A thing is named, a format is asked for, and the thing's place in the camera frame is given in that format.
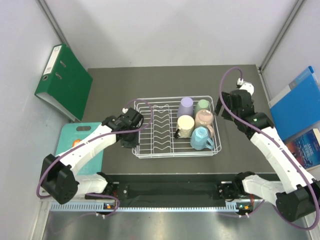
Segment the white wire dish rack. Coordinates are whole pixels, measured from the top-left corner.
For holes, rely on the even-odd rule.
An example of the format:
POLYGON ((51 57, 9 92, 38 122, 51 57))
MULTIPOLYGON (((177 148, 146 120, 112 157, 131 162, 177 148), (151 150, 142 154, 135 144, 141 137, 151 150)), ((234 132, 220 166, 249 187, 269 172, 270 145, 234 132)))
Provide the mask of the white wire dish rack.
POLYGON ((133 102, 133 108, 144 116, 143 125, 151 119, 152 123, 138 133, 139 145, 132 149, 132 154, 139 159, 176 158, 176 157, 211 157, 222 150, 222 143, 217 121, 214 120, 214 148, 196 150, 190 145, 190 137, 174 138, 177 127, 177 113, 182 96, 139 98, 133 102))

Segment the purple cup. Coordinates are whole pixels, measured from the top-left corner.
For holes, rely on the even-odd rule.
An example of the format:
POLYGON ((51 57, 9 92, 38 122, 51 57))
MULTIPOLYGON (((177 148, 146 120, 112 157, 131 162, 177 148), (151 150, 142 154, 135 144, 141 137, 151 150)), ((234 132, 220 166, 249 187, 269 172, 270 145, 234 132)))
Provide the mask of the purple cup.
POLYGON ((180 101, 178 112, 177 112, 177 118, 188 115, 193 116, 194 108, 193 108, 193 99, 190 97, 183 97, 180 101))

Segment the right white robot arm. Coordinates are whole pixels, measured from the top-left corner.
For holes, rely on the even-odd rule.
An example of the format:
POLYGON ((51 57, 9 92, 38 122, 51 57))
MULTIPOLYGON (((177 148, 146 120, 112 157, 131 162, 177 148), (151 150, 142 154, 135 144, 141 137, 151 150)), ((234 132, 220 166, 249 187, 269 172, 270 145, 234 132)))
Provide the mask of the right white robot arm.
POLYGON ((271 119, 256 112, 252 95, 243 89, 220 92, 214 109, 216 115, 232 121, 244 133, 271 165, 278 181, 269 181, 246 171, 237 174, 232 182, 239 198, 252 194, 271 203, 289 223, 315 213, 310 229, 320 221, 320 182, 307 172, 280 139, 271 119))

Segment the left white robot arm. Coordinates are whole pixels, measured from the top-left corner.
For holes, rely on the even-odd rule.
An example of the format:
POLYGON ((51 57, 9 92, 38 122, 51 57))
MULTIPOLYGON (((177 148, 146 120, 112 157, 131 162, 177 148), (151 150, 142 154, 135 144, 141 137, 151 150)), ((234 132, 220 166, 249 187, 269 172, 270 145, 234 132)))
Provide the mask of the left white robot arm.
POLYGON ((40 187, 59 204, 74 197, 98 194, 109 198, 114 191, 111 183, 100 173, 79 175, 79 171, 105 148, 121 142, 125 148, 138 143, 138 129, 144 117, 133 108, 124 109, 119 117, 109 116, 86 138, 69 150, 42 162, 40 187))

